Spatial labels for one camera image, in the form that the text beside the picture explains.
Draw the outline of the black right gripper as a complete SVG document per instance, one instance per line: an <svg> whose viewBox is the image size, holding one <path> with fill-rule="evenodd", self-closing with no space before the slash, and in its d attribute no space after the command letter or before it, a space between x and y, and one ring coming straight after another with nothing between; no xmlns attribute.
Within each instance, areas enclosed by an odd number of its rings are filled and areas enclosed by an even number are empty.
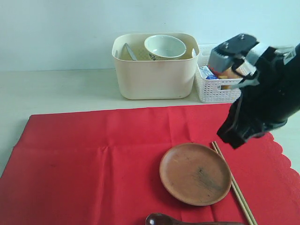
<svg viewBox="0 0 300 225"><path fill-rule="evenodd" d="M255 86L242 87L228 117L217 131L234 149L249 138L282 127L300 109L300 47L287 55L269 47L256 63Z"/></svg>

